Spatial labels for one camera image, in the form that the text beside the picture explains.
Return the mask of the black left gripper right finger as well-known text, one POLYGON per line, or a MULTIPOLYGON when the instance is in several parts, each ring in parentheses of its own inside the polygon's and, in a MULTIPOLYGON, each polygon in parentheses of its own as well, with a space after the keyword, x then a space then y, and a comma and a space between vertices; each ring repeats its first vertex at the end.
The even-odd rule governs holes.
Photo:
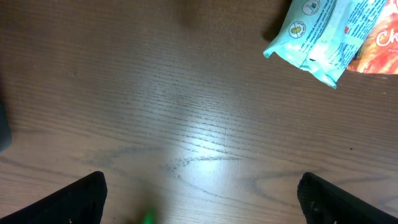
POLYGON ((397 224, 396 217, 311 172, 300 179, 297 198, 308 224, 397 224))

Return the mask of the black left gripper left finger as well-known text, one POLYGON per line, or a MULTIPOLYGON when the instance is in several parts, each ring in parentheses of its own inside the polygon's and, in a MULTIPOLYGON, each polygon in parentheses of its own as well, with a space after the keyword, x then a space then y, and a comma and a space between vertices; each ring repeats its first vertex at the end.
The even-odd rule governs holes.
POLYGON ((1 224, 100 224, 108 189, 96 171, 26 208, 1 218, 1 224))

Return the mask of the orange tissue pack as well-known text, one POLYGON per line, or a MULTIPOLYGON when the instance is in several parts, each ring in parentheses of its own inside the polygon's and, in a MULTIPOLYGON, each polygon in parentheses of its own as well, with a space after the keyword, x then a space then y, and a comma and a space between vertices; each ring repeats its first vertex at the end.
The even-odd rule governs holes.
POLYGON ((397 0, 388 0, 362 47, 347 67, 370 74, 397 74, 397 0))

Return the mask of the mint green wipes pack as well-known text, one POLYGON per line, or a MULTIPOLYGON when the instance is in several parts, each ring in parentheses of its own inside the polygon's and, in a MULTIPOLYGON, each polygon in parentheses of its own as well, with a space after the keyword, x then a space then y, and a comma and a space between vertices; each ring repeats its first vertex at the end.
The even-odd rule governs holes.
POLYGON ((387 0, 293 0, 264 51, 336 88, 375 26, 387 0))

